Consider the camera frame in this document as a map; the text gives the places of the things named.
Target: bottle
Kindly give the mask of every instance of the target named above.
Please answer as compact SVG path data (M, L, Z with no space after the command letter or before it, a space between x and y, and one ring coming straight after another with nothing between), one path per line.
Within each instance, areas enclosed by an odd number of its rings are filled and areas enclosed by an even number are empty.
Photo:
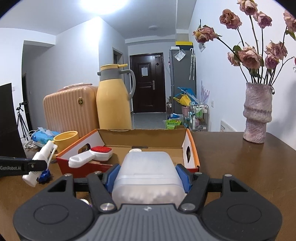
M136 78L132 70L119 70L127 64L107 64L98 72L100 83L96 95L100 129L132 129L130 100L136 89ZM133 89L128 94L121 74L130 73L133 78Z
M192 117L192 130L195 130L195 121L196 121L195 115L193 115L193 117Z
M51 158L48 159L48 157L52 153L52 149L54 153L55 150L57 149L57 145L55 145L52 141L48 141L45 144L45 146L42 147L41 150L35 154L35 156L33 157L33 160L44 160L47 162L47 167L48 167L51 161ZM40 177L41 173L42 172L29 172L28 175L23 175L22 179L31 187L35 187L37 184L37 178Z

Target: ceiling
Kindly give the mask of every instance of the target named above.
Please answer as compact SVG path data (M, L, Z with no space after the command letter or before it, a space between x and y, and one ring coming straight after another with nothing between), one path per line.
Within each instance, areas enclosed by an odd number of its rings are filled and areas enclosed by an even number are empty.
M178 1L180 14L177 15L177 26L188 29L196 0ZM125 39L167 36L176 31L176 2L129 0L119 11L100 17ZM0 28L21 28L58 35L96 16L82 9L80 0L22 0L0 19ZM158 29L149 30L151 25L158 26Z

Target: yellow cup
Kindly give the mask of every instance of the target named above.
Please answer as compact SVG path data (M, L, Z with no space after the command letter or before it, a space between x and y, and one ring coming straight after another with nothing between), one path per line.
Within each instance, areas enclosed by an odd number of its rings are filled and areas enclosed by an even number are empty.
M57 152L60 153L78 140L79 136L77 131L67 131L55 136L53 143L58 146Z

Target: suitcase lock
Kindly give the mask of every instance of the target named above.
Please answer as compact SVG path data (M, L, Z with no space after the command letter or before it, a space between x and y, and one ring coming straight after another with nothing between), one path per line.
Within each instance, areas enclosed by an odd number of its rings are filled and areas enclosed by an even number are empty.
M82 105L83 104L83 99L81 97L78 98L78 104Z

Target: white plastic box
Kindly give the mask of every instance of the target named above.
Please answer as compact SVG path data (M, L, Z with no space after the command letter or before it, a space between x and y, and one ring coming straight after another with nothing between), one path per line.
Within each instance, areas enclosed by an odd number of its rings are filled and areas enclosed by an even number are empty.
M112 198L121 204L180 205L185 197L182 181L166 152L130 152L114 182Z

